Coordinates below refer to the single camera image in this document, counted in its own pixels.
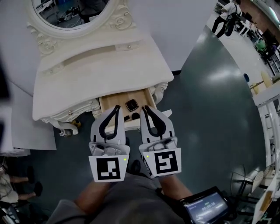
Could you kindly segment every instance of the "person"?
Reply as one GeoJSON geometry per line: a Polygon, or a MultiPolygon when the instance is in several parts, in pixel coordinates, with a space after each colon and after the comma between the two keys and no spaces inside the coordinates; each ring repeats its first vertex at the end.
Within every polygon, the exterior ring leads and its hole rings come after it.
{"type": "Polygon", "coordinates": [[[43,190],[43,186],[40,182],[35,184],[32,193],[18,194],[13,190],[11,183],[29,182],[34,183],[34,172],[32,167],[27,169],[27,177],[10,176],[7,173],[2,174],[0,178],[0,201],[7,203],[16,203],[18,200],[28,200],[35,196],[40,196],[43,190]]]}
{"type": "Polygon", "coordinates": [[[272,50],[273,50],[273,52],[276,52],[276,50],[277,50],[277,46],[276,46],[275,42],[272,44],[272,50]]]}
{"type": "Polygon", "coordinates": [[[220,23],[224,23],[222,29],[217,34],[218,38],[220,38],[224,34],[228,22],[226,20],[228,15],[231,15],[232,13],[241,14],[241,9],[239,7],[240,4],[241,4],[241,0],[233,0],[229,4],[225,5],[224,8],[222,9],[222,14],[215,20],[212,28],[212,32],[215,33],[218,28],[218,25],[220,23]]]}
{"type": "Polygon", "coordinates": [[[258,28],[256,22],[250,25],[250,30],[247,32],[247,35],[253,42],[258,40],[258,28]]]}
{"type": "Polygon", "coordinates": [[[135,160],[122,182],[91,182],[74,201],[61,200],[47,224],[95,223],[184,223],[168,201],[192,193],[175,175],[158,178],[164,195],[154,180],[139,173],[135,160]]]}

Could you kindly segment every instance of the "person in black pants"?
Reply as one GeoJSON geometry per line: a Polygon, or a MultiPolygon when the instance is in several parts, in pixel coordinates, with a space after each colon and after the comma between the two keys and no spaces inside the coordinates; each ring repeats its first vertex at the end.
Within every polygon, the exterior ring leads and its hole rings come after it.
{"type": "Polygon", "coordinates": [[[225,19],[223,19],[221,16],[219,16],[216,20],[215,20],[215,23],[214,23],[214,26],[212,28],[212,32],[215,33],[217,28],[218,28],[218,25],[220,23],[224,23],[223,24],[223,27],[222,29],[220,30],[220,32],[218,32],[217,34],[217,37],[220,38],[222,35],[224,35],[224,31],[226,29],[226,25],[227,25],[227,21],[225,19]]]}
{"type": "Polygon", "coordinates": [[[228,15],[231,15],[232,13],[237,13],[237,14],[241,13],[241,9],[239,7],[240,3],[241,3],[241,0],[233,0],[229,4],[225,5],[224,8],[222,9],[222,14],[215,20],[214,26],[212,28],[213,33],[216,32],[218,25],[220,23],[224,23],[222,29],[217,34],[218,38],[220,38],[224,34],[224,31],[226,29],[227,22],[228,22],[228,21],[226,21],[228,15]]]}

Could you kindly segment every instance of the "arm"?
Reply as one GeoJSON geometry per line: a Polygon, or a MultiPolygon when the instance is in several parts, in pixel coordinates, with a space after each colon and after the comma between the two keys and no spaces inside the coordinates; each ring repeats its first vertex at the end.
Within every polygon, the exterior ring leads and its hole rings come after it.
{"type": "Polygon", "coordinates": [[[64,224],[84,224],[87,215],[93,214],[102,204],[111,183],[91,182],[73,202],[61,200],[47,224],[63,221],[64,224]]]}
{"type": "Polygon", "coordinates": [[[231,9],[231,3],[226,4],[226,5],[223,7],[222,12],[227,12],[227,11],[229,11],[230,9],[231,9]]]}
{"type": "Polygon", "coordinates": [[[159,178],[164,195],[180,200],[193,195],[175,175],[159,178]]]}
{"type": "Polygon", "coordinates": [[[102,204],[111,183],[95,183],[92,181],[74,201],[86,214],[93,214],[102,204]]]}

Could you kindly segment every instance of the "open drawer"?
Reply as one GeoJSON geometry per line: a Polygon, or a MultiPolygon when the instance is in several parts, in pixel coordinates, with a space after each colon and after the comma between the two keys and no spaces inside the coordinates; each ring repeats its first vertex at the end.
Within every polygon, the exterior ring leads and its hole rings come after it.
{"type": "MultiPolygon", "coordinates": [[[[140,110],[141,110],[142,106],[149,105],[153,108],[157,108],[154,103],[152,94],[148,88],[142,89],[142,90],[137,90],[137,91],[117,93],[117,94],[100,97],[99,104],[100,104],[100,109],[102,112],[104,112],[105,110],[110,109],[111,107],[114,107],[116,105],[120,105],[122,107],[123,117],[126,117],[126,116],[130,117],[129,120],[124,122],[125,131],[140,129],[140,119],[132,120],[131,117],[132,117],[133,113],[140,114],[140,110]],[[128,102],[129,100],[132,100],[132,99],[136,100],[139,107],[136,110],[130,112],[126,107],[126,102],[128,102]]],[[[169,117],[172,114],[172,111],[168,110],[163,113],[167,117],[169,117]]],[[[111,119],[108,126],[106,127],[106,129],[105,129],[106,133],[114,132],[114,122],[115,122],[115,117],[113,117],[111,119]]],[[[149,122],[150,122],[151,127],[154,127],[151,117],[149,117],[149,122]]]]}

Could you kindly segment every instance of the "mirror frame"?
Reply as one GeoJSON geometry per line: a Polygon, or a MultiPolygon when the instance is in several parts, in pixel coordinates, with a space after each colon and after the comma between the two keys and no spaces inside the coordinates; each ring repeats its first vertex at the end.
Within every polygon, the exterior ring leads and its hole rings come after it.
{"type": "Polygon", "coordinates": [[[32,0],[25,0],[29,21],[41,33],[60,39],[81,37],[101,27],[113,14],[118,5],[126,5],[126,0],[109,0],[104,10],[93,21],[76,28],[59,28],[44,20],[33,7],[32,0]]]}

